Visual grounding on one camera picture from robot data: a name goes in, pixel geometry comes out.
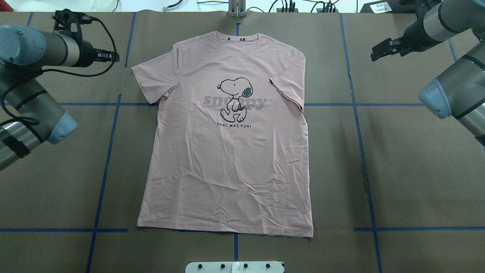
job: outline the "short sleeve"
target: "short sleeve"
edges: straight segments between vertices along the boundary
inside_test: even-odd
[[[166,99],[180,81],[182,52],[174,44],[168,53],[132,67],[133,74],[149,103]]]
[[[303,53],[294,49],[288,68],[270,78],[276,89],[288,100],[294,102],[302,112],[305,104],[305,62],[306,58]]]

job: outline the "white sticker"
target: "white sticker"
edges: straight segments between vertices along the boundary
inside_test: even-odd
[[[370,7],[374,13],[384,13],[384,12],[392,11],[391,7],[387,2],[370,5]]]

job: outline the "black cable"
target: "black cable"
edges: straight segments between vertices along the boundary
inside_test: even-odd
[[[332,12],[332,9],[335,10],[335,5],[332,3],[332,1],[329,1],[327,3],[327,6],[324,6],[324,9],[322,9],[322,11],[320,11],[321,13],[322,12],[325,12],[325,13],[331,13]]]
[[[318,2],[316,2],[316,3],[313,5],[313,7],[311,8],[310,13],[312,13],[312,12],[313,12],[313,9],[314,9],[314,8],[315,8],[315,7],[316,7],[316,6],[317,6],[319,3],[322,3],[322,4],[323,4],[323,8],[325,8],[325,2],[323,2],[323,1],[318,1]]]
[[[21,122],[24,125],[38,125],[39,124],[39,121],[36,120],[36,119],[34,119],[34,118],[30,118],[30,117],[19,117],[19,116],[16,116],[16,115],[12,114],[12,112],[10,112],[7,109],[7,106],[5,105],[5,97],[7,96],[7,94],[10,93],[10,91],[14,90],[15,88],[19,87],[23,83],[24,82],[20,82],[20,83],[17,83],[15,85],[11,86],[10,88],[8,88],[5,92],[3,92],[0,95],[0,103],[1,103],[2,109],[5,111],[5,113],[7,113],[7,115],[9,115],[9,116],[12,117],[11,119],[6,120],[6,121],[0,123],[0,126],[4,126],[4,125],[6,125],[8,123],[11,123],[11,122],[14,122],[14,121],[19,121],[19,122]]]
[[[222,1],[203,1],[203,2],[197,2],[197,4],[205,4],[205,3],[229,4],[229,2],[222,2]]]
[[[178,0],[178,2],[177,2],[177,3],[175,3],[175,4],[171,4],[171,5],[169,5],[169,6],[166,6],[166,8],[167,8],[167,9],[169,9],[169,8],[173,8],[173,7],[175,7],[175,6],[180,5],[180,3],[182,3],[182,0]]]
[[[116,56],[116,53],[117,53],[116,52],[116,46],[114,45],[114,40],[113,40],[113,37],[111,36],[111,33],[108,31],[108,29],[106,28],[106,26],[104,25],[104,23],[100,19],[98,19],[96,17],[91,17],[91,19],[93,21],[99,22],[101,24],[101,26],[103,26],[104,30],[106,31],[106,33],[110,37],[111,43],[113,44],[114,55]],[[110,70],[111,67],[114,65],[114,62],[115,62],[115,60],[113,58],[113,61],[111,62],[110,66],[108,66],[108,68],[106,68],[104,71],[102,71],[100,73],[91,74],[91,75],[77,74],[77,73],[72,73],[72,72],[69,72],[69,71],[64,71],[64,70],[59,70],[59,69],[46,69],[46,70],[41,70],[41,72],[45,73],[45,72],[54,71],[54,72],[59,72],[59,73],[64,73],[64,74],[69,74],[69,75],[79,76],[79,77],[96,77],[96,76],[99,76],[99,75],[102,75],[102,74],[108,72],[108,70]]]
[[[273,8],[273,6],[276,4],[276,2],[278,2],[278,0],[275,0],[275,1],[273,2],[273,4],[271,4],[270,10],[269,10],[268,12],[271,12],[271,9],[272,9],[272,8]]]
[[[116,1],[116,6],[114,7],[114,9],[111,12],[114,12],[117,9],[118,5],[121,6],[121,0]]]
[[[250,9],[259,9],[259,10],[261,10],[262,12],[264,12],[262,9],[260,9],[260,8],[258,8],[258,7],[250,7],[250,8],[248,8],[247,10],[250,10]]]

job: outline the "cartoon dog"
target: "cartoon dog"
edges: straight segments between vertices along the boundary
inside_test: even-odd
[[[241,122],[246,118],[246,106],[241,106],[240,97],[248,98],[253,94],[253,87],[246,78],[223,80],[217,89],[232,96],[227,102],[226,109],[221,109],[221,117],[228,122]]]

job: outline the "blue tape line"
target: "blue tape line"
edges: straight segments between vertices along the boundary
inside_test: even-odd
[[[127,233],[127,228],[100,228],[97,230],[98,233]]]
[[[0,228],[1,232],[66,232],[66,233],[91,233],[92,228]],[[102,233],[126,233],[127,228],[103,228],[97,230]]]
[[[239,235],[234,233],[234,260],[239,261]]]
[[[28,27],[30,26],[30,23],[32,22],[32,17],[33,17],[33,12],[31,12],[31,14],[29,16],[29,20],[27,21],[27,26]]]
[[[364,172],[365,172],[365,183],[366,183],[366,187],[367,187],[367,202],[369,204],[369,214],[371,216],[372,235],[374,237],[375,256],[377,258],[377,268],[379,270],[379,273],[382,273],[381,253],[380,253],[380,250],[379,250],[379,240],[377,238],[377,230],[376,230],[375,217],[374,217],[374,208],[372,206],[371,186],[369,184],[369,174],[367,172],[367,164],[366,164],[365,154],[364,154],[364,144],[362,142],[362,134],[361,134],[361,131],[360,131],[360,123],[359,123],[359,117],[358,117],[358,112],[357,112],[356,94],[354,92],[354,82],[353,82],[352,77],[350,75],[349,52],[348,52],[348,49],[347,49],[347,40],[345,39],[345,28],[344,28],[344,25],[343,25],[342,13],[340,13],[339,15],[340,15],[340,27],[342,29],[343,48],[345,50],[345,60],[347,61],[347,74],[349,76],[350,89],[352,90],[352,103],[353,103],[353,106],[354,106],[354,117],[355,117],[355,120],[356,120],[357,136],[358,136],[358,139],[359,139],[360,156],[362,158],[362,164],[364,166]]]
[[[450,46],[450,51],[452,52],[453,61],[456,62],[456,55],[454,54],[454,49],[451,40],[448,39],[448,45]]]
[[[355,232],[372,232],[372,228],[355,228]],[[485,226],[425,226],[425,227],[381,227],[378,232],[406,231],[485,231]]]
[[[422,103],[356,103],[356,106],[396,106],[396,107],[424,107]]]
[[[114,102],[64,102],[60,103],[62,106],[158,106],[158,103],[149,104],[147,102],[124,102],[124,103],[114,103]]]
[[[62,106],[158,106],[147,102],[63,102]],[[371,106],[371,107],[424,107],[422,103],[305,103],[305,106]]]
[[[354,106],[352,103],[305,103],[305,106]]]
[[[93,232],[92,228],[0,228],[0,232]]]
[[[114,132],[116,130],[116,123],[118,121],[118,112],[120,110],[120,103],[121,103],[121,94],[118,96],[118,102],[116,105],[116,110],[114,112],[113,127],[111,128],[110,144],[108,146],[108,155],[106,156],[106,163],[104,165],[103,181],[101,183],[101,191],[99,193],[99,200],[97,203],[96,220],[94,223],[93,236],[91,238],[91,247],[89,248],[89,257],[88,257],[88,264],[86,266],[86,273],[90,272],[91,262],[93,261],[94,246],[96,244],[97,227],[99,225],[99,217],[101,215],[101,205],[103,203],[104,189],[106,186],[106,178],[108,177],[108,167],[111,159],[111,151],[113,149],[113,138],[114,138]]]
[[[128,46],[126,47],[126,60],[125,67],[128,65],[129,49],[131,47],[131,38],[133,37],[133,28],[135,26],[136,12],[133,13],[133,18],[131,19],[131,29],[129,30]]]
[[[305,106],[424,107],[422,103],[305,103]]]

